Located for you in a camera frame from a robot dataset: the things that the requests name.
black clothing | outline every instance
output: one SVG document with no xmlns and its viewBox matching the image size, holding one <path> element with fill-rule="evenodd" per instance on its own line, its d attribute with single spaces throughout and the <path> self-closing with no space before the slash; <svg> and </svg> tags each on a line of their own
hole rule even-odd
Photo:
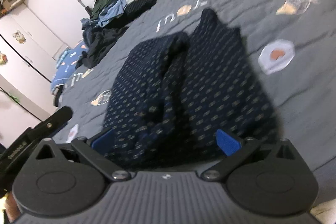
<svg viewBox="0 0 336 224">
<path fill-rule="evenodd" d="M 133 169 L 211 159 L 223 155 L 218 129 L 272 141 L 276 120 L 239 29 L 205 9 L 189 37 L 150 39 L 130 52 L 104 120 L 107 157 Z"/>
<path fill-rule="evenodd" d="M 61 85 L 61 86 L 58 87 L 58 90 L 57 90 L 56 95 L 54 97 L 54 106 L 55 107 L 59 107 L 59 103 L 60 103 L 59 98 L 62 95 L 63 89 L 64 89 L 64 85 Z"/>
<path fill-rule="evenodd" d="M 92 43 L 87 52 L 82 52 L 76 68 L 82 64 L 91 69 L 95 67 L 114 46 L 118 39 L 126 32 L 127 27 L 121 29 L 101 29 L 92 34 Z"/>
</svg>

blue gripper pad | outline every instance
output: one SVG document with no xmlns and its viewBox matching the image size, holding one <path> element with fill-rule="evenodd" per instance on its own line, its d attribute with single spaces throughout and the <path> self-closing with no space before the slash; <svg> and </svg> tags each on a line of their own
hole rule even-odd
<svg viewBox="0 0 336 224">
<path fill-rule="evenodd" d="M 108 153 L 112 147 L 111 143 L 115 138 L 114 130 L 111 129 L 106 133 L 98 136 L 95 140 L 91 142 L 91 148 L 97 151 L 101 155 Z"/>
<path fill-rule="evenodd" d="M 235 140 L 221 129 L 217 130 L 216 139 L 218 147 L 225 153 L 226 156 L 231 156 L 242 147 L 241 142 Z"/>
</svg>

white wardrobe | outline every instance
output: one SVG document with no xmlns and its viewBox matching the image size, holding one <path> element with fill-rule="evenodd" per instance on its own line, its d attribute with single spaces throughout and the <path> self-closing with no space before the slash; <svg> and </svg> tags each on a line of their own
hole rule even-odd
<svg viewBox="0 0 336 224">
<path fill-rule="evenodd" d="M 45 120 L 56 110 L 50 82 L 56 73 L 56 59 L 66 45 L 25 5 L 0 18 L 0 35 L 0 52 L 8 59 L 0 65 L 0 87 Z"/>
</svg>

navy fabric with pattern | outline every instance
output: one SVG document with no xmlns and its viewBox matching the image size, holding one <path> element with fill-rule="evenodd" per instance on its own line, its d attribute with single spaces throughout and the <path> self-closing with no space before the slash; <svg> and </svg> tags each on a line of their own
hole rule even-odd
<svg viewBox="0 0 336 224">
<path fill-rule="evenodd" d="M 247 62 L 240 30 L 211 9 L 188 36 L 139 43 L 115 79 L 104 128 L 105 155 L 131 169 L 174 166 L 223 155 L 222 129 L 273 141 L 274 109 Z"/>
</svg>

pile of clothes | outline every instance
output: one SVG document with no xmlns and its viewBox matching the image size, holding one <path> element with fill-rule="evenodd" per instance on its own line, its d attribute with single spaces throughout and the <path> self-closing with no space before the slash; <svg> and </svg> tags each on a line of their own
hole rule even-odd
<svg viewBox="0 0 336 224">
<path fill-rule="evenodd" d="M 156 0 L 96 0 L 90 19 L 82 19 L 88 47 L 76 68 L 95 67 L 127 30 L 127 25 L 150 9 Z"/>
</svg>

